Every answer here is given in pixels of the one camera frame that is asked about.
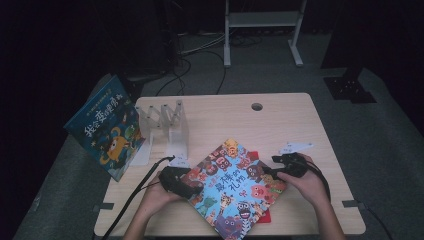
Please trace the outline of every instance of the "dark background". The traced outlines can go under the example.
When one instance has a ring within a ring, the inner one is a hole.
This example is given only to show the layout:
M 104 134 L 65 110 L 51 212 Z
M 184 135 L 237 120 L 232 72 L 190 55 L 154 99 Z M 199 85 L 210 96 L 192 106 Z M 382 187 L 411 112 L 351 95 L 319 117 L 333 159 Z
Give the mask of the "dark background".
M 171 32 L 222 31 L 224 1 L 1 1 L 0 224 L 13 237 L 64 139 L 63 125 L 106 73 L 133 97 L 172 69 Z M 232 1 L 232 9 L 291 10 L 299 1 Z M 302 31 L 334 30 L 323 68 L 358 61 L 380 76 L 424 132 L 423 4 L 379 0 L 308 2 Z

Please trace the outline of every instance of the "person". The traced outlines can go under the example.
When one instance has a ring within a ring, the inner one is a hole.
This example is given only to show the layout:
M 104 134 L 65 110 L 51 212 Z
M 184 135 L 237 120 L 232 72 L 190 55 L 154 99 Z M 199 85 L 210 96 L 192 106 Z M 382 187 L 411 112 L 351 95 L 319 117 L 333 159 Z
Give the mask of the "person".
M 302 155 L 306 161 L 312 162 L 311 157 L 304 154 L 299 155 Z M 312 205 L 322 239 L 346 239 L 333 206 L 327 197 L 324 184 L 316 174 L 308 170 L 301 178 L 292 177 L 282 172 L 277 173 L 277 176 L 297 188 L 300 194 Z
M 303 155 L 307 161 L 312 159 Z M 170 202 L 183 199 L 182 197 L 167 192 L 159 182 L 159 174 L 149 183 L 140 205 L 125 232 L 125 240 L 143 239 L 147 223 L 150 218 Z M 302 196 L 313 206 L 318 221 L 318 229 L 322 239 L 346 239 L 333 206 L 327 197 L 324 184 L 319 177 L 308 170 L 301 178 L 292 177 L 279 172 L 277 176 L 296 187 Z

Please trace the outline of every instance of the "book cover illustration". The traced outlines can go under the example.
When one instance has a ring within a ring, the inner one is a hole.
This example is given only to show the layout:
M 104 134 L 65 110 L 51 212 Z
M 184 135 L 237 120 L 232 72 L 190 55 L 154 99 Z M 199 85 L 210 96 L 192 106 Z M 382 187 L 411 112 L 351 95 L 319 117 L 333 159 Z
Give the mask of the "book cover illustration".
M 145 140 L 138 118 L 119 78 L 113 76 L 64 128 L 119 181 Z
M 285 190 L 262 166 L 256 152 L 228 139 L 182 178 L 203 186 L 189 202 L 222 238 L 243 239 Z

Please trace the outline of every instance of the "human hand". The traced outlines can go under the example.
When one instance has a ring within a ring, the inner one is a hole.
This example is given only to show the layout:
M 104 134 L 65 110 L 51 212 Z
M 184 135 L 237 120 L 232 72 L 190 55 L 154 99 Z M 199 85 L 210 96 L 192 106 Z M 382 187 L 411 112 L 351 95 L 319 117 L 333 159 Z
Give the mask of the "human hand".
M 300 154 L 306 161 L 313 162 L 312 158 Z M 277 176 L 296 187 L 302 196 L 312 204 L 312 206 L 320 206 L 320 204 L 330 203 L 328 200 L 324 184 L 321 179 L 312 171 L 308 170 L 301 178 L 290 176 L 286 173 L 278 172 Z
M 156 176 L 150 181 L 146 192 L 144 193 L 143 199 L 141 200 L 139 210 L 142 209 L 143 214 L 148 217 L 153 216 L 165 205 L 170 202 L 183 199 L 175 193 L 166 191 L 159 180 L 160 171 L 157 172 Z

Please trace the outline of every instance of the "black clamp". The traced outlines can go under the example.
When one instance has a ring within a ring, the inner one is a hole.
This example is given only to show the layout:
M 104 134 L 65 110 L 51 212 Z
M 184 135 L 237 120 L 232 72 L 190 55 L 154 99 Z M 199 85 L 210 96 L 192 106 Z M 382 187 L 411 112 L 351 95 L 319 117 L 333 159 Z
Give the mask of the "black clamp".
M 328 186 L 327 179 L 325 179 L 321 170 L 313 162 L 306 161 L 306 159 L 298 153 L 283 154 L 282 156 L 272 156 L 275 163 L 283 164 L 282 168 L 272 169 L 269 167 L 262 167 L 265 174 L 269 174 L 273 179 L 279 179 L 278 172 L 287 173 L 293 177 L 301 178 L 305 173 L 310 170 L 315 173 L 324 184 L 325 191 L 328 199 L 331 201 L 330 187 Z
M 181 181 L 181 177 L 187 174 L 190 168 L 165 167 L 160 175 L 159 180 L 166 191 L 173 192 L 181 197 L 190 199 L 194 194 L 203 191 L 203 187 L 190 187 Z

